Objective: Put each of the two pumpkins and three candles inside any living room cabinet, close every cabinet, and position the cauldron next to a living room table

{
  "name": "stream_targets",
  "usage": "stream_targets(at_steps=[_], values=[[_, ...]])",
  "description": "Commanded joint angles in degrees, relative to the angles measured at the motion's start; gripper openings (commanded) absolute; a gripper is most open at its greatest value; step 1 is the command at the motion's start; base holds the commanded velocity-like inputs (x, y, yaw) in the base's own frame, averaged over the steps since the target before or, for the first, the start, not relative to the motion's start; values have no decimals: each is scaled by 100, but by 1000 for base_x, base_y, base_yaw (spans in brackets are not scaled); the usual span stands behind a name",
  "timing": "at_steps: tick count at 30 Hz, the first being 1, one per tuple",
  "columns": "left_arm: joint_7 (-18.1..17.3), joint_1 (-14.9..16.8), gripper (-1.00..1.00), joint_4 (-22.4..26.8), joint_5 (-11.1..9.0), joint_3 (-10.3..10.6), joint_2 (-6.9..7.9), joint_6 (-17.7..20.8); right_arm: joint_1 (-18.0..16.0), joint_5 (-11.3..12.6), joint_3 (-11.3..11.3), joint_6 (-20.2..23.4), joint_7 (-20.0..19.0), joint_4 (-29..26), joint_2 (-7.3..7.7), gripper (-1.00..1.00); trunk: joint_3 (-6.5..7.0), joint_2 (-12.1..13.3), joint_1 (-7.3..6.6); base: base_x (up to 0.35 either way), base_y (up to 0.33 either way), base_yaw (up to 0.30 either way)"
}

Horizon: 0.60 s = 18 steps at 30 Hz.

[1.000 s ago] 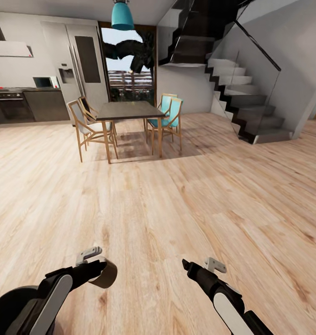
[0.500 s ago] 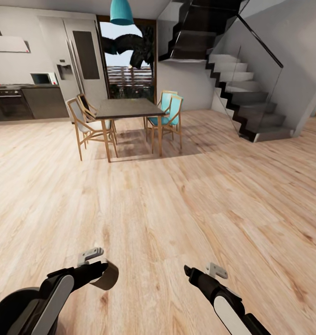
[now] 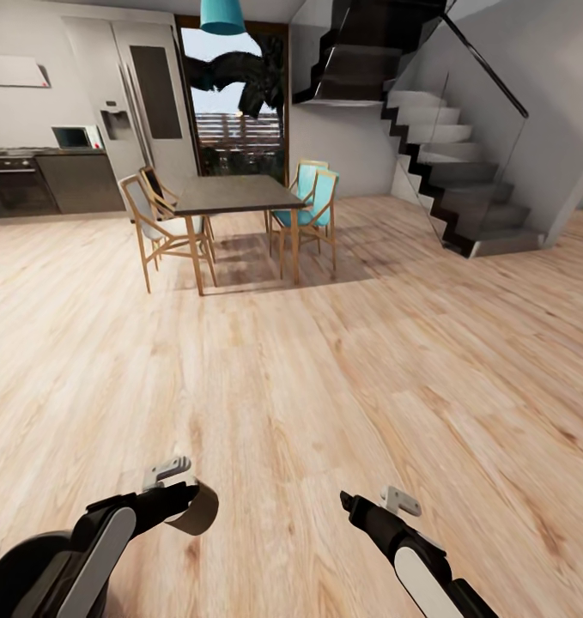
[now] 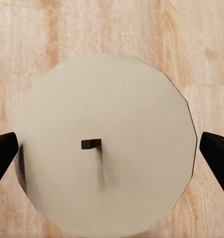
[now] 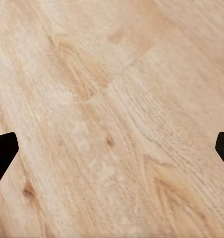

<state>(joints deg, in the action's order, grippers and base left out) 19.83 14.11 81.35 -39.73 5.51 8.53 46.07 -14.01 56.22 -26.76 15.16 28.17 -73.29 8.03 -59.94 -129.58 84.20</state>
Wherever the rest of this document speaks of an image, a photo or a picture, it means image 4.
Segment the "pillar candle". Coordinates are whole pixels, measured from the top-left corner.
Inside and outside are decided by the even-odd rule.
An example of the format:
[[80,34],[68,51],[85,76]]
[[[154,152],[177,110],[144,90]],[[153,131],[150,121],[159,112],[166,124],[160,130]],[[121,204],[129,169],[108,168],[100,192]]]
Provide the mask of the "pillar candle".
[[186,98],[132,55],[93,52],[40,77],[17,110],[17,181],[67,233],[119,238],[171,212],[193,178]]

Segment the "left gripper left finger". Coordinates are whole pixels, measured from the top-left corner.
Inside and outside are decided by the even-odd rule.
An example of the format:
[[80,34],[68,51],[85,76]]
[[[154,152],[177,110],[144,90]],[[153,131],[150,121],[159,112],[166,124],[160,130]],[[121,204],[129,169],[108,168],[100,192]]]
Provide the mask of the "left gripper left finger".
[[14,132],[0,135],[0,180],[18,151],[19,145]]

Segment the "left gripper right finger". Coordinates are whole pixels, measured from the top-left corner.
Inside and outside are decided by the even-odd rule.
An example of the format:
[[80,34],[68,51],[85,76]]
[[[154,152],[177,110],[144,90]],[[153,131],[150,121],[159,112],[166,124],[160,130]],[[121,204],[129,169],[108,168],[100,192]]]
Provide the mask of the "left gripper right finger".
[[199,150],[224,191],[224,137],[203,132]]

